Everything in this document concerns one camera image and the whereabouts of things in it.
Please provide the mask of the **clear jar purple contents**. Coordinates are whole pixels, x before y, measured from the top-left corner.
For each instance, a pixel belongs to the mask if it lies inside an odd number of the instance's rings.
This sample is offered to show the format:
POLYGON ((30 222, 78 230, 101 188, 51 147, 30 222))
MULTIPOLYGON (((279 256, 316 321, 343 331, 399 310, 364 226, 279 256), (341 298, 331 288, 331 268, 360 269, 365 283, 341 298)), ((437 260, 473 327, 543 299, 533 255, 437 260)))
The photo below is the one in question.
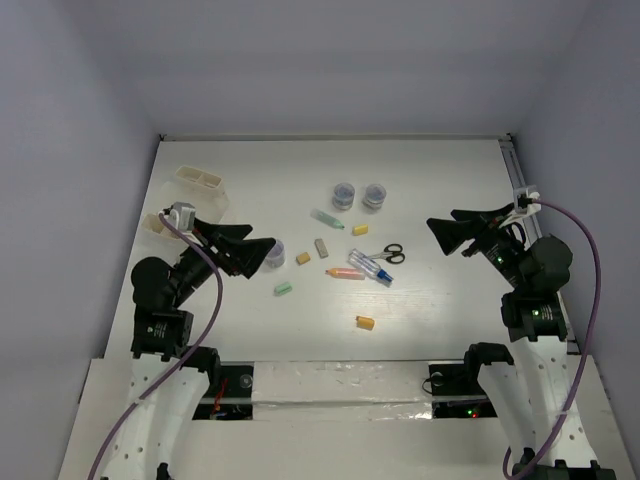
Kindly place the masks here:
POLYGON ((279 268, 286 262, 285 247, 281 240, 277 239, 274 246, 267 253, 264 263, 272 269, 279 268))

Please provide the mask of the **yellow eraser block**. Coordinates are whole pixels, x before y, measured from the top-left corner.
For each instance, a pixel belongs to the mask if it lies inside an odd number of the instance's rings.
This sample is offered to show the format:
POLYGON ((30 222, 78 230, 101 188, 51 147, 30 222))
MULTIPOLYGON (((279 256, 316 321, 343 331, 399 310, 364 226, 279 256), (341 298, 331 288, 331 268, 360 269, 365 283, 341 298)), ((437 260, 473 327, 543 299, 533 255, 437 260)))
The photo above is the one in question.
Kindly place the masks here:
POLYGON ((303 265, 309 262, 311 259, 310 255, 307 252, 304 252, 296 257, 296 261, 299 265, 303 265))

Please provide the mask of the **grey worn eraser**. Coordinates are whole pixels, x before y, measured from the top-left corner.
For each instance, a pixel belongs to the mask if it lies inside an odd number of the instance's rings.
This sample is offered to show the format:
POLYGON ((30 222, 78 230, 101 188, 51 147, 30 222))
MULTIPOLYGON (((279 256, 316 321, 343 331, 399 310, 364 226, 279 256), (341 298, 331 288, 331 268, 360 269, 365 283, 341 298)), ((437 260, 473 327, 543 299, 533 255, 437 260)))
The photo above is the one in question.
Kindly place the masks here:
POLYGON ((314 245, 316 247, 316 250, 318 252, 318 255, 320 258, 324 259, 327 258, 329 256, 327 247, 324 243, 324 241, 321 238, 315 239, 314 240, 314 245))

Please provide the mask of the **clear jar dark beads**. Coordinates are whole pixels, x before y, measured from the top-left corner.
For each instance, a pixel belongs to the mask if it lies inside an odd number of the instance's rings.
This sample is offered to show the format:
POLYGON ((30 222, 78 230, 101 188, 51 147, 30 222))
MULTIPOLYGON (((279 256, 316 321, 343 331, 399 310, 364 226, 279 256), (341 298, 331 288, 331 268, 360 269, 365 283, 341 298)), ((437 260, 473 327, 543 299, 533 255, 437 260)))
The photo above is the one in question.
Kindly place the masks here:
POLYGON ((382 208, 387 196, 387 191, 380 184, 369 184, 365 188, 363 204, 372 209, 379 210, 382 208))

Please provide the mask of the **clear spray bottle blue cap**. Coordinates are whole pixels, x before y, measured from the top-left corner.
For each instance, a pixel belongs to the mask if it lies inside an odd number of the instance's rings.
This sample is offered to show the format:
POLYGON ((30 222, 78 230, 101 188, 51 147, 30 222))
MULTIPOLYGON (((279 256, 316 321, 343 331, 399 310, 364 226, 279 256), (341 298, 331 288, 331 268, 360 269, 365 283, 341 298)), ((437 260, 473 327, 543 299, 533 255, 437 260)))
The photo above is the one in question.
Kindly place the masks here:
POLYGON ((371 259, 361 251, 352 249, 348 255, 348 262, 354 268, 362 271, 367 277, 377 282, 390 286, 393 277, 388 274, 375 260, 371 259))

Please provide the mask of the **clear jar blue beads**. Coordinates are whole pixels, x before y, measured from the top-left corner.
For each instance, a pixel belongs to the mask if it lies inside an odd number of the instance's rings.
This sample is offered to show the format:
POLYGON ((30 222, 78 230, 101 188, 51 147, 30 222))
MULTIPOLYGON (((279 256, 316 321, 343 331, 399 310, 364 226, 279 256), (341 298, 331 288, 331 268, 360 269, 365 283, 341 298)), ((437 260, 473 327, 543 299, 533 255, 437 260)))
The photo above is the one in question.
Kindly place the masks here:
POLYGON ((333 189, 332 204, 339 210, 349 210, 355 198, 355 187, 348 182, 337 184, 333 189))

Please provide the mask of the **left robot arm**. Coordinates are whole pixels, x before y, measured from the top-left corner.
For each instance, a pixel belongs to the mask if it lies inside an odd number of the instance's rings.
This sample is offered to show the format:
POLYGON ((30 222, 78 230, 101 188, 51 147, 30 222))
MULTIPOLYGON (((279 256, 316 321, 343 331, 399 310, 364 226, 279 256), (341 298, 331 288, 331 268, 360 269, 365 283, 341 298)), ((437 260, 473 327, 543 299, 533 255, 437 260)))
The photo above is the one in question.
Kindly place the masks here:
POLYGON ((161 224, 187 245, 175 264, 138 261, 131 273, 133 339, 128 406, 103 440, 91 479, 169 479, 176 452, 204 395, 223 388, 216 349, 190 338, 183 304, 209 278, 251 278, 276 241, 250 238, 249 225, 210 224, 189 206, 162 210, 161 224))

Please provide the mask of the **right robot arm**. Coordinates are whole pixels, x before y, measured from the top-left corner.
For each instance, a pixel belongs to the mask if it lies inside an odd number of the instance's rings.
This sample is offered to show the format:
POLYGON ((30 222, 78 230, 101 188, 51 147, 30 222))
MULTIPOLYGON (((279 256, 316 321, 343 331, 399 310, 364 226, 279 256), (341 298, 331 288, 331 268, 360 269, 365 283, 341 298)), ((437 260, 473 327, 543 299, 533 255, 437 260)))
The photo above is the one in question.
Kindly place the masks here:
POLYGON ((482 254, 512 290, 501 299, 508 344, 469 346, 460 368, 462 384, 486 394, 509 441, 503 460, 507 479, 613 479, 586 437, 575 403, 585 370, 567 360, 568 330, 559 291, 570 279, 573 254, 548 235, 530 246, 511 226, 546 207, 535 195, 492 211, 454 210, 427 226, 443 253, 482 254))

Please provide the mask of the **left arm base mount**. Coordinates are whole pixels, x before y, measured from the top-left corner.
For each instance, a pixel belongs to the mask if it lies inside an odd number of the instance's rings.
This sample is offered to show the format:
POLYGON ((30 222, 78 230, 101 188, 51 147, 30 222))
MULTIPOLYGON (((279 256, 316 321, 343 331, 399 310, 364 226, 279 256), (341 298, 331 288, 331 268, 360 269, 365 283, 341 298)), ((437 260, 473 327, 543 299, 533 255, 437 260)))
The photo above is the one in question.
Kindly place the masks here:
POLYGON ((194 420, 242 421, 253 418, 252 363, 223 364, 220 381, 204 394, 193 414, 194 420))

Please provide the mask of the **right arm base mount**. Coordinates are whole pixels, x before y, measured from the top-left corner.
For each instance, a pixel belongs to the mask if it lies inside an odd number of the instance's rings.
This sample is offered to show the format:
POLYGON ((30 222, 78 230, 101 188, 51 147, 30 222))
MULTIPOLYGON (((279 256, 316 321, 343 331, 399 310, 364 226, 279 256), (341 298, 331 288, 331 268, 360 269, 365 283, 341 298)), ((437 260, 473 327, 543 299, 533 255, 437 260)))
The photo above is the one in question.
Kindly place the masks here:
POLYGON ((488 396, 476 381, 470 381, 463 363, 435 363, 422 390, 430 396, 435 419, 496 418, 488 396))

